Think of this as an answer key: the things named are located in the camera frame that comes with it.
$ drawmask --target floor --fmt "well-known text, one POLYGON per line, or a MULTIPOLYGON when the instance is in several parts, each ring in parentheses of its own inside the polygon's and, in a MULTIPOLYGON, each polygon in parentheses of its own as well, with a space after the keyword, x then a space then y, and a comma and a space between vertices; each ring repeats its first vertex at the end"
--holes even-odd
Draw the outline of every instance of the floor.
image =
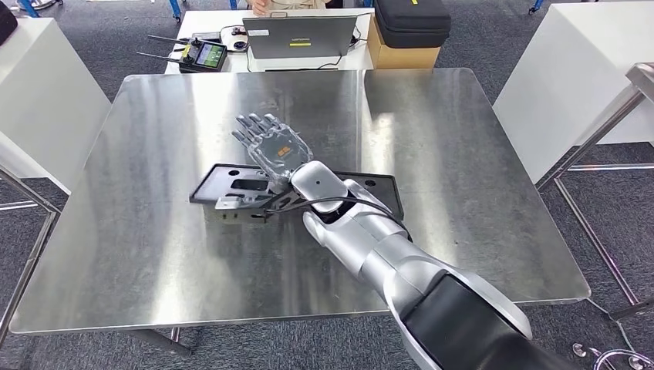
MULTIPOLYGON (((167 1, 65 1, 42 14, 57 19, 110 99, 125 76, 163 72, 162 62, 139 57, 135 51, 168 52, 167 45, 146 39, 147 34, 177 34, 167 1)), ((188 1, 187 8, 193 10, 228 7, 226 0, 188 1)), ((453 29, 437 66, 471 68, 494 101, 549 3, 529 16, 531 3, 525 0, 443 2, 452 14, 453 29)), ((585 162, 654 162, 654 149, 648 143, 600 146, 585 162)), ((654 207, 649 202, 654 199, 653 175, 644 170, 565 176, 570 192, 643 298, 654 296, 654 207)), ((53 202, 65 203, 65 194, 48 181, 29 183, 53 202)), ((557 190, 549 188, 542 197, 591 285, 592 299, 608 309, 626 306, 627 300, 557 190)), ((0 204, 19 199, 0 182, 0 204)), ((42 219, 43 213, 34 208, 0 213, 0 308, 6 306, 42 219)), ((615 323, 588 301, 523 309, 539 345, 583 368, 591 368, 592 361, 576 358, 571 353, 573 342, 600 351, 626 347, 615 323)), ((625 319, 622 324, 635 349, 654 357, 654 313, 625 319)), ((123 333, 9 335, 0 349, 0 369, 416 368, 388 316, 188 328, 181 336, 194 350, 190 358, 162 352, 123 333)), ((627 368, 623 360, 614 365, 627 368)))

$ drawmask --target white sticker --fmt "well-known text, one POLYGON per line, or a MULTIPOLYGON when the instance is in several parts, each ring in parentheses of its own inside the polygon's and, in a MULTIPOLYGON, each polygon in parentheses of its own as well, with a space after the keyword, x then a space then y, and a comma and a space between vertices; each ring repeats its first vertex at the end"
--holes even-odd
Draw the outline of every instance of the white sticker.
POLYGON ((268 36, 270 32, 267 29, 249 29, 248 36, 268 36))

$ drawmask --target cardboard box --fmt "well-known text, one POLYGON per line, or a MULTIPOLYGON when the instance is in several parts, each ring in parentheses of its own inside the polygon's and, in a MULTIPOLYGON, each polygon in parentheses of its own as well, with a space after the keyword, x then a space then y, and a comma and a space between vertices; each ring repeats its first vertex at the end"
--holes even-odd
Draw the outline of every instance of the cardboard box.
POLYGON ((370 17, 368 50, 375 69, 433 68, 439 48, 393 49, 384 43, 375 16, 370 17))

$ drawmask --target black case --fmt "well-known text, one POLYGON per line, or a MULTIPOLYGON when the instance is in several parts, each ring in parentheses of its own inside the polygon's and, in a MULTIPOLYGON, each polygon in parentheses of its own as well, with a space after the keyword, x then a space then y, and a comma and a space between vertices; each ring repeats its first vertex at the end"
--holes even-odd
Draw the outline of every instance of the black case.
POLYGON ((12 11, 7 8, 5 3, 0 2, 0 45, 14 32, 18 25, 12 11))
POLYGON ((375 17, 384 43, 394 49, 440 47, 452 23, 440 0, 375 0, 375 17))

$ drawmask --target metal table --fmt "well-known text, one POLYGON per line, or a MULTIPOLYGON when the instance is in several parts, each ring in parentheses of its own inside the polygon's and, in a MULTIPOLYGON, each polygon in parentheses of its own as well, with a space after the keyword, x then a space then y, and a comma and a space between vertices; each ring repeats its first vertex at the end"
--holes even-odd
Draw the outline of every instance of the metal table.
POLYGON ((538 184, 538 190, 543 191, 551 184, 556 185, 568 206, 577 217, 584 232, 588 236, 600 257, 611 271, 620 290, 629 301, 629 306, 617 311, 609 312, 608 316, 618 321, 622 318, 642 313, 654 308, 654 297, 644 300, 636 297, 629 283, 622 276, 622 272, 613 260, 613 257, 599 240, 591 224, 586 220, 582 210, 572 198, 568 188, 563 184, 561 177, 568 171, 617 171, 617 170, 654 170, 654 163, 627 163, 627 164, 592 164, 575 165, 593 146, 613 130, 625 117, 627 117, 639 104, 649 100, 654 103, 654 62, 636 63, 625 74, 630 84, 626 86, 600 113, 593 123, 594 130, 591 136, 579 146, 570 156, 561 162, 550 175, 538 184))
POLYGON ((251 164, 230 135, 249 112, 333 170, 394 175, 415 242, 513 301, 590 295, 469 69, 131 76, 11 330, 132 330, 180 350, 144 329, 385 312, 298 215, 227 225, 188 202, 215 163, 251 164))

